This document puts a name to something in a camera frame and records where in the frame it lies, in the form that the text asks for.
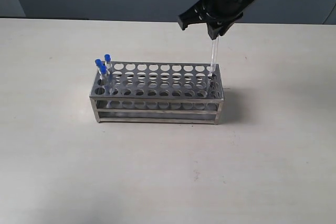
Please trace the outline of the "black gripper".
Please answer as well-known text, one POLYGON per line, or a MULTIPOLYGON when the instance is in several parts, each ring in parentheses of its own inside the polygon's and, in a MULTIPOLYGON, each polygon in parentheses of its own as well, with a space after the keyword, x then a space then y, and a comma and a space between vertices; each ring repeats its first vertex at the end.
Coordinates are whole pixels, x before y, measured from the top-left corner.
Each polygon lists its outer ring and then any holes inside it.
POLYGON ((178 15, 181 30, 189 25, 207 23, 211 40, 223 36, 234 23, 243 17, 244 10, 255 0, 199 0, 188 10, 178 15))

